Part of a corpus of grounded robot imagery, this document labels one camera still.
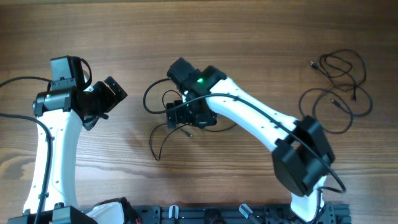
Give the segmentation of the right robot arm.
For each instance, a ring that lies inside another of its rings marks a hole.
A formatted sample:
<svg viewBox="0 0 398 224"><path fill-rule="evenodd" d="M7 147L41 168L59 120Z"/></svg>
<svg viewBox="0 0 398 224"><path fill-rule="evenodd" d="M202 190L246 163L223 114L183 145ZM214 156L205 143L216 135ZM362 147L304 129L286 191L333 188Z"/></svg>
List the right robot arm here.
<svg viewBox="0 0 398 224"><path fill-rule="evenodd" d="M169 127L187 124L214 126L223 115L256 137L272 155L274 174L291 192L291 210L303 221L314 222L324 205L322 188L335 160L321 124L280 113L247 94L213 66L195 69L185 59L174 62L167 77L182 94L167 103Z"/></svg>

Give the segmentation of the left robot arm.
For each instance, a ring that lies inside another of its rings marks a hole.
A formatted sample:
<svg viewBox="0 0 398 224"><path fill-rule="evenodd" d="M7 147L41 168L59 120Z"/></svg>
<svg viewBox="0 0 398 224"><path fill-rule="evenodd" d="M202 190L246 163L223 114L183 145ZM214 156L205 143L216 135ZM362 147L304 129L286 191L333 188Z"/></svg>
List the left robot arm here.
<svg viewBox="0 0 398 224"><path fill-rule="evenodd" d="M87 61L64 56L50 61L52 79L47 91L33 102L38 126L34 177L23 214L9 223L126 223L123 200L101 202L91 210L80 210L75 191L76 149L82 129L91 130L97 121L125 97L112 78L93 85L85 75Z"/></svg>

